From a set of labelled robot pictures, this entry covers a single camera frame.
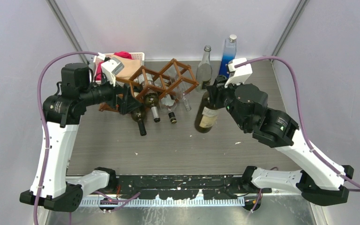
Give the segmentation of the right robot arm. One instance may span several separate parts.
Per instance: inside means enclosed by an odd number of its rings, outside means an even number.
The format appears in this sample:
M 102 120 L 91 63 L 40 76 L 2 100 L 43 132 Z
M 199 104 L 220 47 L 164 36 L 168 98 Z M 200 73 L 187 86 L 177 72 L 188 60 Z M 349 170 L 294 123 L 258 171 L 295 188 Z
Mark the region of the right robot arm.
M 219 76 L 207 87 L 209 104 L 226 109 L 240 130 L 251 133 L 259 143 L 288 156 L 300 169 L 273 171 L 248 166 L 242 188 L 249 193 L 264 188 L 300 194 L 320 206 L 346 203 L 349 189 L 346 179 L 353 177 L 350 165 L 338 165 L 325 157 L 314 145 L 308 145 L 298 123 L 287 113 L 268 107 L 268 94 L 253 84 L 226 84 Z

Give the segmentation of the blue square glass bottle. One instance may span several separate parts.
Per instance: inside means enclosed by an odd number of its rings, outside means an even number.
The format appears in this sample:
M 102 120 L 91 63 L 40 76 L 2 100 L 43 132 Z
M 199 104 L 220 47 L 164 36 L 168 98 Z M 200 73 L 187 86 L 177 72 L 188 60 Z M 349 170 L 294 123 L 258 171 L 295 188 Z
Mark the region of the blue square glass bottle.
M 237 36 L 235 34 L 231 34 L 226 40 L 224 44 L 222 59 L 220 63 L 219 73 L 218 75 L 223 75 L 226 78 L 229 78 L 229 72 L 227 69 L 227 65 L 230 61 L 232 61 L 236 56 L 236 39 Z

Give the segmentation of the dark green wine bottle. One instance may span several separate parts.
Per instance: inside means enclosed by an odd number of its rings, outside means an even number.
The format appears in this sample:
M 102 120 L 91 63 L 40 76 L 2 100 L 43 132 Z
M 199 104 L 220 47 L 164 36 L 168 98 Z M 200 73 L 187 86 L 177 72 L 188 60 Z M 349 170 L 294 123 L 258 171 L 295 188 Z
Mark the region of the dark green wine bottle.
M 210 104 L 208 92 L 202 95 L 201 102 L 194 121 L 195 129 L 200 133 L 207 133 L 211 130 L 218 118 L 218 109 Z

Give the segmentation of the brown wooden wine rack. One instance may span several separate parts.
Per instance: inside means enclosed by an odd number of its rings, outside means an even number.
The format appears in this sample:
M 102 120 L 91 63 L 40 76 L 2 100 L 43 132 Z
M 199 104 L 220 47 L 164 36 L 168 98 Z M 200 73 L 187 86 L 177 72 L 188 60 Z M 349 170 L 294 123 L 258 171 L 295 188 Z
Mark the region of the brown wooden wine rack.
M 142 85 L 137 81 L 139 76 L 147 78 L 147 75 L 152 77 L 153 84 L 147 81 L 145 85 Z M 143 102 L 143 97 L 151 91 L 157 93 L 159 99 L 171 95 L 176 97 L 178 102 L 181 97 L 198 86 L 191 66 L 175 58 L 171 59 L 159 72 L 140 66 L 129 79 L 118 77 L 116 81 L 128 84 L 131 94 L 140 102 Z

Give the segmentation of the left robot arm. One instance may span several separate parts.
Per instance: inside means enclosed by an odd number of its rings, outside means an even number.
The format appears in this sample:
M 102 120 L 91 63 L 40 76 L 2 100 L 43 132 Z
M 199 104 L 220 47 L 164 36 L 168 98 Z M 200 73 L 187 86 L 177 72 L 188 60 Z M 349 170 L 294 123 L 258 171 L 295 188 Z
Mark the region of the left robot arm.
M 42 104 L 43 143 L 37 174 L 29 190 L 20 194 L 21 203 L 42 206 L 59 212 L 74 212 L 81 200 L 95 191 L 116 191 L 118 181 L 113 169 L 97 167 L 76 180 L 66 180 L 81 117 L 87 107 L 108 103 L 120 114 L 128 114 L 141 103 L 130 86 L 116 83 L 124 65 L 109 60 L 102 63 L 102 82 L 90 81 L 90 68 L 84 63 L 66 64 L 61 70 L 58 92 Z

